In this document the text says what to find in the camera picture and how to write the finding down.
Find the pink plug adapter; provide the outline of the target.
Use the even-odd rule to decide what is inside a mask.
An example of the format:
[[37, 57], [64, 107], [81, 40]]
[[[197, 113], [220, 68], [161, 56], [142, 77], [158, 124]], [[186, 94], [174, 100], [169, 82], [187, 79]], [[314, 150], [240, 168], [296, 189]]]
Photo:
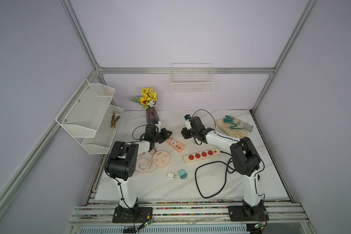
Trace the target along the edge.
[[154, 147], [154, 148], [149, 152], [149, 154], [153, 156], [156, 152], [157, 152], [157, 149], [156, 149], [156, 147]]

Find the round pink power socket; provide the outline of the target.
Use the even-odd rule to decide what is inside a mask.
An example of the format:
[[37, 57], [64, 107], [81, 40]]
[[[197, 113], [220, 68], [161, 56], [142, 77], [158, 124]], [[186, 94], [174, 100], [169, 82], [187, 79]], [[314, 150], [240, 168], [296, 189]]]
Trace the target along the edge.
[[170, 163], [170, 154], [164, 150], [157, 151], [153, 155], [153, 163], [159, 168], [167, 167]]

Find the cream red power strip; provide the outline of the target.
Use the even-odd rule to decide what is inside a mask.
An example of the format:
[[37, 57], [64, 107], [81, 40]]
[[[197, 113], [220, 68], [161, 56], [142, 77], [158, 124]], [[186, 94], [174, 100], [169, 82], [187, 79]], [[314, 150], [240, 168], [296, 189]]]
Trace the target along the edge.
[[221, 155], [221, 151], [218, 148], [214, 148], [210, 150], [205, 150], [205, 151], [184, 155], [183, 160], [185, 164], [190, 164], [190, 163], [206, 160], [209, 158], [218, 157], [220, 155]]

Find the teal USB charger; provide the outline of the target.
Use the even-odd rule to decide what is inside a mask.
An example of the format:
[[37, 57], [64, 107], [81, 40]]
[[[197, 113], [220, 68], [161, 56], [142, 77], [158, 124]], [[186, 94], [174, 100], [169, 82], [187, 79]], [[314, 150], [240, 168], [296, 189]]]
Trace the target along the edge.
[[187, 178], [187, 173], [184, 169], [181, 169], [178, 171], [178, 176], [180, 179], [186, 179]]

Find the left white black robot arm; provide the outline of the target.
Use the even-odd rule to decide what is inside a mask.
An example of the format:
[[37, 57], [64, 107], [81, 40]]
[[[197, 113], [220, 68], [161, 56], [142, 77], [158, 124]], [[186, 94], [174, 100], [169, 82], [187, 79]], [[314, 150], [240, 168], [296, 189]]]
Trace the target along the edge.
[[115, 208], [113, 223], [134, 223], [151, 216], [153, 208], [140, 207], [134, 191], [132, 176], [136, 170], [140, 153], [154, 149], [155, 144], [164, 143], [173, 133], [160, 124], [147, 124], [144, 134], [132, 142], [115, 141], [104, 165], [105, 173], [115, 181], [120, 201]]

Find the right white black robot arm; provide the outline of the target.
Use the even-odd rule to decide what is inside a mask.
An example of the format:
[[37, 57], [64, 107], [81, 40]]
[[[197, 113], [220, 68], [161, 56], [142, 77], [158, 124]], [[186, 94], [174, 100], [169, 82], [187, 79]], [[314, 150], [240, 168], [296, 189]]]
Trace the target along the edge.
[[197, 116], [186, 115], [185, 127], [181, 134], [185, 139], [194, 138], [206, 144], [212, 144], [231, 156], [235, 172], [241, 175], [243, 201], [239, 206], [228, 206], [231, 221], [268, 221], [265, 208], [265, 195], [257, 192], [257, 175], [262, 162], [256, 148], [248, 137], [234, 138], [205, 128]]

